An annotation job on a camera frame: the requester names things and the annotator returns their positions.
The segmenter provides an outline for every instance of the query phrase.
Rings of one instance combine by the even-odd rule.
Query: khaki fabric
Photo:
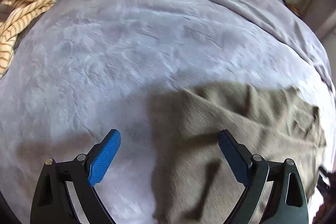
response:
[[[7,20],[0,22],[0,78],[8,70],[14,56],[17,35],[41,13],[49,10],[56,0],[2,0],[14,8]]]
[[[307,198],[313,194],[326,140],[320,110],[302,101],[297,88],[219,83],[185,90],[182,98],[174,121],[180,132],[157,167],[169,166],[162,184],[169,191],[160,193],[164,198],[155,213],[159,223],[223,223],[228,217],[244,186],[218,146],[222,129],[266,160],[294,159]],[[253,223],[259,223],[271,187],[267,183]]]

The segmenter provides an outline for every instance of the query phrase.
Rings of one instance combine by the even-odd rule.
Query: gray bed sheet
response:
[[[322,69],[324,79],[330,77],[329,62],[302,24],[282,32],[304,29],[297,45],[319,60],[320,73],[315,61],[210,0],[57,0],[22,40],[0,81],[4,197],[29,223],[44,161],[72,160],[115,128],[122,144],[95,188],[118,224],[155,223],[151,179],[160,151],[152,138],[169,142],[160,128],[173,122],[164,94],[210,81],[297,86],[321,109],[328,145],[323,163],[330,169],[335,104],[332,84],[321,79]],[[161,107],[153,110],[153,103]],[[310,201],[310,217],[317,203]]]

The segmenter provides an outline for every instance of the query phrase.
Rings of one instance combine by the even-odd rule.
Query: blue gripper pad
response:
[[[230,138],[223,131],[219,134],[218,144],[237,182],[247,187],[249,184],[248,166],[236,150]]]
[[[120,147],[120,132],[118,130],[114,130],[114,133],[110,133],[110,139],[107,140],[104,146],[100,149],[97,157],[93,160],[90,166],[90,176],[88,177],[88,181],[91,187],[93,187],[96,183],[101,182]]]

